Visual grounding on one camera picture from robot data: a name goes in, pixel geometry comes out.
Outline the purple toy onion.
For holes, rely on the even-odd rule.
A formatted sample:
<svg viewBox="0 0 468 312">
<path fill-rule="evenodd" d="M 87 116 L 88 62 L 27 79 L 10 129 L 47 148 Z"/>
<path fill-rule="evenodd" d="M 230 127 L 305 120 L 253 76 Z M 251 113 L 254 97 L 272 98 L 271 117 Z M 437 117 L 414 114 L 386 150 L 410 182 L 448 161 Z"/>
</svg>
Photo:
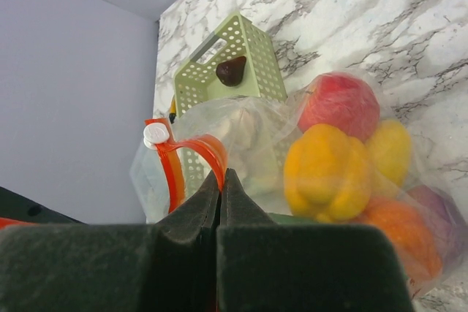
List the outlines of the purple toy onion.
<svg viewBox="0 0 468 312">
<path fill-rule="evenodd" d="M 455 202 L 442 190 L 426 185 L 415 186 L 407 194 L 417 202 L 444 267 L 460 265 L 467 251 L 467 223 Z"/>
</svg>

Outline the orange toy carrot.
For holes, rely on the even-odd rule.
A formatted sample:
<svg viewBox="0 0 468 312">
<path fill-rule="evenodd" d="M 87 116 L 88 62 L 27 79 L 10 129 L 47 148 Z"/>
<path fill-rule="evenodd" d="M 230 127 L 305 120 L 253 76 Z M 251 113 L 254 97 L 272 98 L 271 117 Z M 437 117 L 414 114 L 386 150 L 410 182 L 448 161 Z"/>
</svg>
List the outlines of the orange toy carrot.
<svg viewBox="0 0 468 312">
<path fill-rule="evenodd" d="M 19 221 L 11 218 L 0 218 L 0 229 L 4 229 L 10 226 L 30 226 L 33 223 Z"/>
</svg>

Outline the orange toy pumpkin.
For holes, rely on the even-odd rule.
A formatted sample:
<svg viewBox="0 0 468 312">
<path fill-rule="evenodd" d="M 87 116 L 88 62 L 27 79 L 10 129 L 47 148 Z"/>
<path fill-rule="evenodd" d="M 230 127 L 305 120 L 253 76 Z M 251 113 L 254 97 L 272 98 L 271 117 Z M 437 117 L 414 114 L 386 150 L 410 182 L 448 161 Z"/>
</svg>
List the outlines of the orange toy pumpkin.
<svg viewBox="0 0 468 312">
<path fill-rule="evenodd" d="M 381 230 L 393 244 L 407 277 L 431 281 L 442 272 L 434 236 L 419 212 L 406 202 L 372 197 L 356 222 Z"/>
</svg>

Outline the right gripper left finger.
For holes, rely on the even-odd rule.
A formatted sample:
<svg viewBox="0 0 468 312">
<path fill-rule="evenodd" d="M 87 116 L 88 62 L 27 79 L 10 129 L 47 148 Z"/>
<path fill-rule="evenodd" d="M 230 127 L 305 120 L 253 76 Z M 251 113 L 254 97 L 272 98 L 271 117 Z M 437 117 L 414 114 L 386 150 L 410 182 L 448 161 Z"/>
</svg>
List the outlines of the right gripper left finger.
<svg viewBox="0 0 468 312">
<path fill-rule="evenodd" d="M 156 224 L 1 231 L 3 311 L 213 311 L 220 193 L 209 175 Z"/>
</svg>

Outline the clear zip bag orange zipper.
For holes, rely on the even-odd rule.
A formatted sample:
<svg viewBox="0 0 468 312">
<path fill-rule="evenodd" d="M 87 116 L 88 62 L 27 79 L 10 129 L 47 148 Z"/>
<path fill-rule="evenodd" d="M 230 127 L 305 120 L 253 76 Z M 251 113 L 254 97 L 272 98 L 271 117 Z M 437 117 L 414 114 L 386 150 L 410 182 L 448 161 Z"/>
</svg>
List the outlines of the clear zip bag orange zipper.
<svg viewBox="0 0 468 312">
<path fill-rule="evenodd" d="M 283 221 L 380 229 L 413 297 L 466 259 L 466 221 L 368 77 L 325 73 L 285 102 L 243 95 L 203 102 L 185 88 L 179 111 L 174 123 L 148 121 L 130 170 L 147 222 L 231 169 L 250 198 Z"/>
</svg>

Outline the green toy cucumber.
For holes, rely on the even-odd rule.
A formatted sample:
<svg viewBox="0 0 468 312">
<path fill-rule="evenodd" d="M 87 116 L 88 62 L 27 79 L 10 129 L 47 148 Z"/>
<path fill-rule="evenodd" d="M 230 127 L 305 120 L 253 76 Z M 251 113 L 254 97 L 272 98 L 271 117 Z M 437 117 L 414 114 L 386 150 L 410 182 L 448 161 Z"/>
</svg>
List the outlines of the green toy cucumber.
<svg viewBox="0 0 468 312">
<path fill-rule="evenodd" d="M 311 225 L 316 224 L 307 218 L 301 218 L 297 216 L 284 215 L 279 213 L 268 213 L 268 216 L 277 224 L 280 225 Z"/>
</svg>

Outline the yellow toy squash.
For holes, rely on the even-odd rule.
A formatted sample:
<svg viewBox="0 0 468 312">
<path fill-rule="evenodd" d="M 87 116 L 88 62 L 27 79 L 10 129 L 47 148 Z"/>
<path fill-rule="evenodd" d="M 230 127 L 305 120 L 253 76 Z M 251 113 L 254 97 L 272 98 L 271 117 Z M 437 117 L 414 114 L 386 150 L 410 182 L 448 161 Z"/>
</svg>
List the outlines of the yellow toy squash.
<svg viewBox="0 0 468 312">
<path fill-rule="evenodd" d="M 396 119 L 380 121 L 366 147 L 373 164 L 374 193 L 395 198 L 399 195 L 412 162 L 412 139 Z"/>
</svg>

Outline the yellow bell pepper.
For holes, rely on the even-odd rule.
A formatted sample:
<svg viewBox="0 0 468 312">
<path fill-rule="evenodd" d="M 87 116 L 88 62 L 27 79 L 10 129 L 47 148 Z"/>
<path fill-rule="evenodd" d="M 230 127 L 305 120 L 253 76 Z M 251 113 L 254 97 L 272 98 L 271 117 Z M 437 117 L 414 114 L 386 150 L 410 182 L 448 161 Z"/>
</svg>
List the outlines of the yellow bell pepper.
<svg viewBox="0 0 468 312">
<path fill-rule="evenodd" d="M 323 223 L 348 221 L 370 200 L 371 171 L 368 151 L 359 139 L 320 123 L 288 150 L 284 196 L 294 216 Z"/>
</svg>

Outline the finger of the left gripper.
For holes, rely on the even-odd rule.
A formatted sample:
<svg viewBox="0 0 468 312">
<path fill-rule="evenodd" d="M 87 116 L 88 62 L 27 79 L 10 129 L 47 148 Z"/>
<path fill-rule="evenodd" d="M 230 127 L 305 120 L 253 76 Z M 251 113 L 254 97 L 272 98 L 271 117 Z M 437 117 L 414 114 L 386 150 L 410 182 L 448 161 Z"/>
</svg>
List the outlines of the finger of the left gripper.
<svg viewBox="0 0 468 312">
<path fill-rule="evenodd" d="M 3 187 L 0 191 L 0 211 L 1 218 L 11 218 L 33 225 L 83 224 Z"/>
</svg>

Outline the red toy apple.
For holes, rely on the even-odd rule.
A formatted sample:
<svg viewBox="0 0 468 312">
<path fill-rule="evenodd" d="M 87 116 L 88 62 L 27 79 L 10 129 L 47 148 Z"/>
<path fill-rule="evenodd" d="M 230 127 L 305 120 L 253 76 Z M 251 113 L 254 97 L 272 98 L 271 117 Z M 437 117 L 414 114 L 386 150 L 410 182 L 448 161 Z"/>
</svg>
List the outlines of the red toy apple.
<svg viewBox="0 0 468 312">
<path fill-rule="evenodd" d="M 330 72 L 316 77 L 304 94 L 298 120 L 302 132 L 324 123 L 365 142 L 377 128 L 380 104 L 362 79 L 343 72 Z"/>
</svg>

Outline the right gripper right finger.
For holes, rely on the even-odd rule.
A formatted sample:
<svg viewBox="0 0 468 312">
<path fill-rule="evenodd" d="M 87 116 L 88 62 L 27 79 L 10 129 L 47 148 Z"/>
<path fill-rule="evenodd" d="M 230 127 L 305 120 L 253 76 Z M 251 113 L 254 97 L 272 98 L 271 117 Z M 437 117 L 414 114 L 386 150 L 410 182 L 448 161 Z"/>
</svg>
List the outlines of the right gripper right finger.
<svg viewBox="0 0 468 312">
<path fill-rule="evenodd" d="M 374 227 L 275 223 L 228 170 L 217 229 L 220 311 L 412 311 L 392 245 Z"/>
</svg>

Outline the green plastic basket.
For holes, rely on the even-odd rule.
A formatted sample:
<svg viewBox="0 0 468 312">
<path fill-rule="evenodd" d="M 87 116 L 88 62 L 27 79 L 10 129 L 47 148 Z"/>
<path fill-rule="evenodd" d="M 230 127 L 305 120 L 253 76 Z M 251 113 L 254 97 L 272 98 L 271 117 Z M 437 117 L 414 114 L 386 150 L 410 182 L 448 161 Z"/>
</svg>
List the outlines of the green plastic basket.
<svg viewBox="0 0 468 312">
<path fill-rule="evenodd" d="M 291 128 L 270 37 L 234 12 L 180 66 L 174 88 L 176 138 L 214 136 L 249 196 L 280 197 Z"/>
</svg>

